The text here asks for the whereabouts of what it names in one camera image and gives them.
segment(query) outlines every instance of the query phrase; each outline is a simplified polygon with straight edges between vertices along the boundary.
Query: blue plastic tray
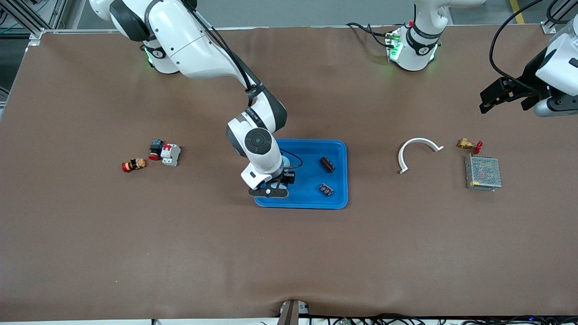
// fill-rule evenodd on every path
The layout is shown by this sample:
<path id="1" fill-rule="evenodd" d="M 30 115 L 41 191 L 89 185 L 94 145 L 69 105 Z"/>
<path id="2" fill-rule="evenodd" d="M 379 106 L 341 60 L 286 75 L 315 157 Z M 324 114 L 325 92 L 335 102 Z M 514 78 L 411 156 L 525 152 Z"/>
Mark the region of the blue plastic tray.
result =
<path id="1" fill-rule="evenodd" d="M 296 154 L 303 159 L 303 166 L 295 171 L 295 184 L 289 184 L 289 196 L 286 198 L 256 197 L 255 203 L 266 208 L 300 209 L 343 209 L 347 205 L 347 148 L 339 140 L 316 139 L 277 139 L 279 148 Z M 299 161 L 288 157 L 291 165 Z M 319 159 L 326 156 L 335 166 L 333 173 L 327 172 Z M 333 189 L 327 197 L 319 191 L 322 183 Z"/>

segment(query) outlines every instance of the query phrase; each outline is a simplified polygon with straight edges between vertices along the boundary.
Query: white curved tube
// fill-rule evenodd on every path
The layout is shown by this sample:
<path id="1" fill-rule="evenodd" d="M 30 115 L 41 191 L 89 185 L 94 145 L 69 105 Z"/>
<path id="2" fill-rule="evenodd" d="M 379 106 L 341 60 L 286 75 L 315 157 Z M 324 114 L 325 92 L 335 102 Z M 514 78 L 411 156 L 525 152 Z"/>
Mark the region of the white curved tube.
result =
<path id="1" fill-rule="evenodd" d="M 443 146 L 438 146 L 433 141 L 428 140 L 426 138 L 413 138 L 413 139 L 407 140 L 403 144 L 403 146 L 401 146 L 401 149 L 399 150 L 399 154 L 398 154 L 399 166 L 401 167 L 401 171 L 399 172 L 400 174 L 405 173 L 409 169 L 407 167 L 407 165 L 405 164 L 405 161 L 403 160 L 403 150 L 405 149 L 405 147 L 407 147 L 408 144 L 415 143 L 415 142 L 419 142 L 419 143 L 423 143 L 425 145 L 428 145 L 435 152 L 438 152 L 438 151 L 443 149 Z"/>

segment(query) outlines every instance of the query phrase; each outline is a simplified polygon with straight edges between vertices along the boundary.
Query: gray floor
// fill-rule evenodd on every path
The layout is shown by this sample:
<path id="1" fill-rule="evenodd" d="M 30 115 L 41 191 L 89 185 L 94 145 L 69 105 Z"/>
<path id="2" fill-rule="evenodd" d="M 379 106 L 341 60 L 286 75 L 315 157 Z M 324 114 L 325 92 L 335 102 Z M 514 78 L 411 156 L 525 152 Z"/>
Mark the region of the gray floor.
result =
<path id="1" fill-rule="evenodd" d="M 522 7 L 532 0 L 517 1 Z M 524 12 L 524 21 L 545 20 L 550 1 L 544 0 Z M 410 0 L 199 0 L 198 10 L 216 27 L 333 26 L 349 22 L 390 25 L 413 18 Z M 453 23 L 463 25 L 502 24 L 512 13 L 510 0 L 487 0 L 476 8 L 451 10 Z M 64 16 L 67 28 L 114 28 L 92 12 L 87 0 L 69 0 Z M 0 86 L 11 88 L 26 44 L 26 40 L 0 40 Z"/>

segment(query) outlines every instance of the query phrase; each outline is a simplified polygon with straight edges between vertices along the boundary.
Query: brown table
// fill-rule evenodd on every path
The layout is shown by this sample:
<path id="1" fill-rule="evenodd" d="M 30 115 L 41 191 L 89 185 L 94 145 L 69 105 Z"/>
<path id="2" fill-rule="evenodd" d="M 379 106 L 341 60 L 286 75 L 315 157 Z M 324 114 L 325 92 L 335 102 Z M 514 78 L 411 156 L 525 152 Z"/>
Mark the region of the brown table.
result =
<path id="1" fill-rule="evenodd" d="M 519 103 L 487 115 L 493 26 L 449 27 L 410 73 L 347 28 L 223 32 L 289 112 L 278 138 L 341 139 L 343 210 L 265 209 L 224 133 L 246 98 L 233 79 L 149 68 L 121 35 L 44 35 L 0 124 L 0 320 L 270 316 L 289 298 L 333 315 L 578 313 L 578 117 Z M 507 28 L 497 63 L 517 75 L 545 46 Z M 409 171 L 398 175 L 397 151 Z M 500 161 L 503 188 L 465 186 L 467 137 Z M 151 163 L 150 139 L 183 147 Z"/>

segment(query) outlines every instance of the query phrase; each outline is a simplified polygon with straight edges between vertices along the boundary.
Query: perforated metal box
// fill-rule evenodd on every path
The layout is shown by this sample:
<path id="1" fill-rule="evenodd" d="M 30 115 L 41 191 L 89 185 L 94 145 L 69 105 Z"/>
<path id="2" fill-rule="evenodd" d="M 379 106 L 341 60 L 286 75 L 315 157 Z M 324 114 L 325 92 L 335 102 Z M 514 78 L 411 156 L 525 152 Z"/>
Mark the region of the perforated metal box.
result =
<path id="1" fill-rule="evenodd" d="M 465 163 L 469 189 L 495 191 L 502 187 L 500 167 L 496 158 L 469 154 L 465 157 Z"/>

